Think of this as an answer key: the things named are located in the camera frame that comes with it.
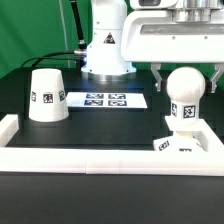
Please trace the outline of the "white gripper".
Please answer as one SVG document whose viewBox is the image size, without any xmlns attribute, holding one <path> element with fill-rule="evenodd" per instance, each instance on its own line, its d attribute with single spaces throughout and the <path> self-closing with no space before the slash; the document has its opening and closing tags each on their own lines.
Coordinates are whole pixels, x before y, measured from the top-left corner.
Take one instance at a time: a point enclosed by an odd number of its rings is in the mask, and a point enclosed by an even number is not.
<svg viewBox="0 0 224 224">
<path fill-rule="evenodd" d="M 224 0 L 130 0 L 121 55 L 150 62 L 161 91 L 160 63 L 217 63 L 211 92 L 224 74 Z"/>
</svg>

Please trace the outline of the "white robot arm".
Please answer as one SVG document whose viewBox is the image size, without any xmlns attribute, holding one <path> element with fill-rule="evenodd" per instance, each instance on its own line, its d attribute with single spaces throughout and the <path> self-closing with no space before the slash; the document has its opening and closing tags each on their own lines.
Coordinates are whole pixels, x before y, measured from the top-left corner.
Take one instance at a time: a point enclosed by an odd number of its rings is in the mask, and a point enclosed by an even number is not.
<svg viewBox="0 0 224 224">
<path fill-rule="evenodd" d="M 224 76 L 224 0 L 91 0 L 93 37 L 83 75 L 98 80 L 133 73 L 148 62 L 162 88 L 163 63 L 212 64 L 210 91 Z"/>
</svg>

